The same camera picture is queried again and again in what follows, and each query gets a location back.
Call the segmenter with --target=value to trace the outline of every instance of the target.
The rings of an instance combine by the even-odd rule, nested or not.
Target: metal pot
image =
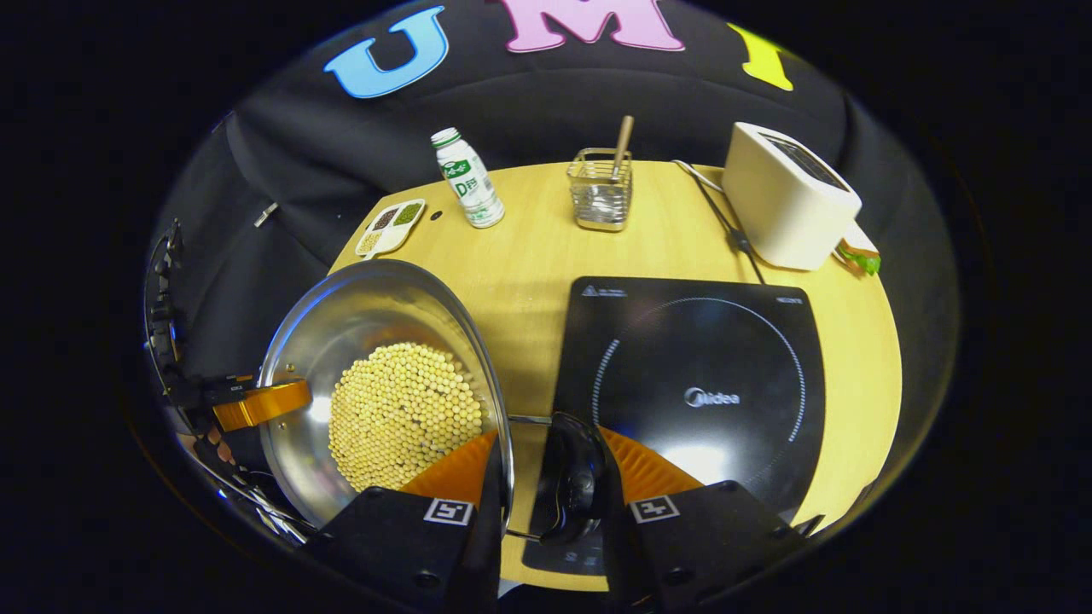
[[[328,447],[334,383],[354,361],[376,347],[407,341],[450,352],[465,365],[472,381],[478,382],[474,394],[489,416],[483,430],[498,430],[501,523],[507,528],[514,486],[511,435],[482,335],[443,282],[399,260],[359,262],[328,276],[296,303],[273,335],[259,386],[304,378],[312,397],[302,409],[259,426],[277,484],[316,527],[329,522],[356,497]]]

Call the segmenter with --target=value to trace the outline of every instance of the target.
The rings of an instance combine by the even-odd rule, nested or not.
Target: white bottle
[[[488,228],[505,216],[505,205],[492,189],[482,158],[454,128],[432,134],[436,161],[443,178],[463,205],[466,220],[475,228]]]

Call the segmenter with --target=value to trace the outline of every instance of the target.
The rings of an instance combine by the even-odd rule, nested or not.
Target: metal basket
[[[633,196],[633,155],[626,152],[618,170],[618,180],[612,180],[614,155],[617,150],[587,147],[580,150],[569,165],[573,214],[577,224],[594,231],[617,233],[629,220],[629,203]],[[605,160],[589,160],[605,156]]]

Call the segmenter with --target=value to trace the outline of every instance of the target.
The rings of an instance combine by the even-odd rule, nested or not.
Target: cooktop circle marking
[[[773,330],[773,332],[778,333],[778,336],[781,338],[781,342],[785,344],[785,347],[788,349],[788,354],[793,357],[793,364],[796,366],[796,375],[800,381],[800,406],[796,414],[796,424],[793,425],[793,432],[788,435],[788,442],[792,444],[793,441],[795,441],[796,435],[800,430],[800,424],[804,422],[804,404],[806,400],[807,388],[804,383],[804,369],[800,367],[800,359],[796,357],[796,351],[793,350],[793,344],[790,343],[787,339],[785,339],[785,335],[782,334],[782,332],[778,329],[778,327],[773,326],[773,322],[763,318],[761,314],[752,309],[749,309],[747,307],[744,307],[738,303],[724,300],[723,298],[710,298],[708,296],[678,298],[676,300],[670,300],[668,303],[664,303],[663,305],[649,309],[644,314],[641,314],[641,316],[637,320],[634,320],[633,323],[622,329],[622,332],[618,339],[615,339],[614,341],[610,342],[610,345],[607,346],[607,351],[603,354],[603,358],[600,361],[600,368],[595,373],[595,382],[592,385],[592,421],[595,423],[595,426],[600,425],[600,390],[603,386],[603,374],[606,373],[607,365],[610,364],[610,357],[614,355],[615,351],[618,350],[618,344],[621,343],[621,336],[624,336],[626,334],[626,331],[631,329],[638,322],[649,317],[650,315],[660,311],[661,309],[665,309],[667,307],[670,307],[672,305],[678,305],[680,303],[692,303],[695,300],[712,300],[714,303],[724,303],[725,305],[732,305],[733,307],[738,307],[744,311],[747,311],[748,314],[755,316],[759,320],[765,322],[765,326],[770,327],[770,329]],[[780,453],[778,454],[776,458],[773,459],[773,461],[770,462],[769,465],[767,465],[764,470],[755,474],[755,476],[752,476],[751,480],[761,475],[762,473],[765,473],[765,471],[769,470],[770,467],[772,467],[773,463],[776,462],[779,458],[781,458]]]

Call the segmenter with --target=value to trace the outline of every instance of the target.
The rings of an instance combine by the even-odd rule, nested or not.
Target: black induction cooker
[[[580,278],[569,294],[554,410],[652,448],[702,482],[735,480],[791,522],[823,429],[822,354],[797,287]],[[544,459],[544,474],[553,462]],[[543,484],[531,532],[554,521]],[[594,531],[529,542],[527,567],[603,575]]]

